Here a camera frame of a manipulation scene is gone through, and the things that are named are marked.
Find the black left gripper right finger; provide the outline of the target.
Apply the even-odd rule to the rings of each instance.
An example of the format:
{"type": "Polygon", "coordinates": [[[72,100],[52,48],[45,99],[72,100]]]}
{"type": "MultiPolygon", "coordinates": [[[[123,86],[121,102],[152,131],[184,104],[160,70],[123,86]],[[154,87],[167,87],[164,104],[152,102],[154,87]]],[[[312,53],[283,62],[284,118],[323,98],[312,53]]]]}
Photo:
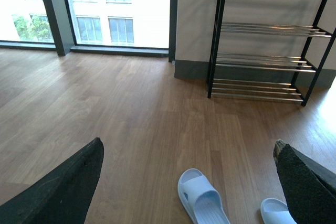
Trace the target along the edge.
{"type": "Polygon", "coordinates": [[[335,223],[335,173],[283,140],[273,157],[290,215],[296,223],[335,223]]]}

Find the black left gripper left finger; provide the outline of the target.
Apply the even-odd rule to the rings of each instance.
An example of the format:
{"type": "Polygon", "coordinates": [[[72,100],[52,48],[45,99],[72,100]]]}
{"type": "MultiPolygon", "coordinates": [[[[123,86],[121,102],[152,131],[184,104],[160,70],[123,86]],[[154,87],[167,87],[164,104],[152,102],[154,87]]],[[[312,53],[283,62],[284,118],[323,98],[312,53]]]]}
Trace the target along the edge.
{"type": "Polygon", "coordinates": [[[1,205],[1,223],[84,223],[100,178],[104,146],[96,137],[1,205]]]}

